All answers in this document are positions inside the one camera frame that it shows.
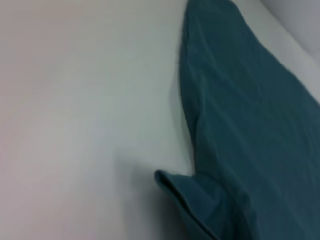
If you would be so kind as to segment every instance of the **teal fabric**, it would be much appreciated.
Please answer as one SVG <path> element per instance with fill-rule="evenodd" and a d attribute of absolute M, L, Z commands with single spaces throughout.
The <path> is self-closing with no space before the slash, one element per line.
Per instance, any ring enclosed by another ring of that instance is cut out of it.
<path fill-rule="evenodd" d="M 188 1 L 179 73 L 195 174 L 155 179 L 190 239 L 319 240 L 320 107 L 234 3 Z"/>

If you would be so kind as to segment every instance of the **teal cloth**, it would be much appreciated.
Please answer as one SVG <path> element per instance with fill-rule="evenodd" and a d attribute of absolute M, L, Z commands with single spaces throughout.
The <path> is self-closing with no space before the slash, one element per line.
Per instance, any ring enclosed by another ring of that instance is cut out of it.
<path fill-rule="evenodd" d="M 190 239 L 319 240 L 320 107 L 234 3 L 188 1 L 179 74 L 195 174 L 155 179 Z"/>

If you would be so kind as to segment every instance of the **white surface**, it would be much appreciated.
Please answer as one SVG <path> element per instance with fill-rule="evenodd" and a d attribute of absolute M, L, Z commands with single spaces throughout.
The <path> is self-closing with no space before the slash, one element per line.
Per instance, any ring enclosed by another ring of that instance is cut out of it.
<path fill-rule="evenodd" d="M 262 0 L 320 66 L 320 1 Z"/>
<path fill-rule="evenodd" d="M 255 0 L 262 43 L 320 99 L 313 60 Z M 0 3 L 0 239 L 185 239 L 153 172 L 191 174 L 184 0 Z"/>

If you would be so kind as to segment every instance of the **white wall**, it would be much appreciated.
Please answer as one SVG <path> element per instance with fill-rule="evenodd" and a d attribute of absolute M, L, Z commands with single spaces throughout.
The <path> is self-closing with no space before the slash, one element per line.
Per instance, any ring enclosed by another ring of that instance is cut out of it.
<path fill-rule="evenodd" d="M 261 1 L 320 64 L 320 1 Z"/>

